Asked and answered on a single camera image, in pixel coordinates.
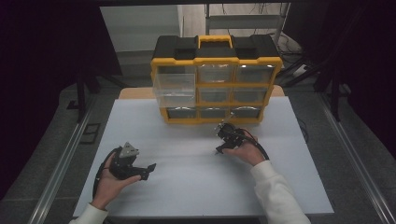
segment yellow and black storage box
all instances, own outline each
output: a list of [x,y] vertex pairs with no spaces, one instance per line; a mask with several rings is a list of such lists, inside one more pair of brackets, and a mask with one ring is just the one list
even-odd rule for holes
[[163,35],[151,79],[167,123],[258,123],[281,66],[269,35]]

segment white sleeve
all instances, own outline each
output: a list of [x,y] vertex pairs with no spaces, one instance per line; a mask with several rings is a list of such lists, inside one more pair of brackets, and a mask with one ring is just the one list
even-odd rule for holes
[[108,212],[93,207],[90,203],[85,207],[84,212],[69,224],[102,224]]
[[285,177],[270,161],[255,165],[250,172],[256,180],[256,195],[270,224],[311,223],[295,200]]

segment black mechanical device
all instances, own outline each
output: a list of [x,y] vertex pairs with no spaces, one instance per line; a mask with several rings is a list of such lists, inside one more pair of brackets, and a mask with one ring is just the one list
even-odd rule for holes
[[222,154],[222,150],[224,148],[240,147],[244,141],[249,141],[259,149],[266,160],[270,160],[262,145],[254,139],[253,135],[251,135],[247,130],[236,128],[234,125],[227,122],[232,116],[233,114],[224,119],[215,129],[219,129],[218,137],[224,141],[221,146],[216,147],[216,150]]
[[[113,153],[115,153],[115,155],[110,163],[110,167],[105,167],[106,161]],[[149,173],[154,171],[157,163],[151,164],[148,168],[134,167],[133,163],[137,155],[139,155],[139,149],[134,148],[129,142],[125,143],[124,147],[114,148],[108,153],[105,161],[101,164],[96,174],[92,197],[94,197],[96,193],[103,169],[108,169],[109,172],[119,180],[124,180],[134,175],[140,175],[142,177],[141,180],[148,180]]]

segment white table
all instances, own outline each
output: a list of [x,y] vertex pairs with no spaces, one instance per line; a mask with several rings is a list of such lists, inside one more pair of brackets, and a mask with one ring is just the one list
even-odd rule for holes
[[[333,213],[288,97],[272,97],[259,137],[275,169],[289,181],[308,215]],[[108,207],[113,217],[262,217],[250,165],[215,155],[216,124],[166,124],[153,99],[116,100],[78,201],[78,217],[92,200],[94,176],[106,155],[129,141],[140,150],[134,166],[157,163],[148,181],[127,187]]]

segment hand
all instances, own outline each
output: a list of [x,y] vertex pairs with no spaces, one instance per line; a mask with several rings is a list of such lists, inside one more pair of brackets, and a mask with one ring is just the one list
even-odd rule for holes
[[140,180],[140,175],[134,175],[128,179],[118,180],[113,174],[110,173],[108,167],[114,158],[115,153],[113,153],[106,161],[105,168],[102,171],[102,176],[99,180],[98,188],[96,190],[95,197],[93,198],[91,205],[101,209],[106,210],[106,206],[115,199],[123,188],[128,185],[133,184]]
[[[250,137],[250,134],[246,130],[244,130],[244,134],[245,136]],[[245,140],[244,143],[242,143],[242,145],[236,149],[224,148],[222,151],[225,154],[236,156],[242,161],[251,164],[252,166],[257,165],[262,161],[265,161],[265,158],[262,155],[262,153],[259,151],[259,149],[256,148],[248,140]]]

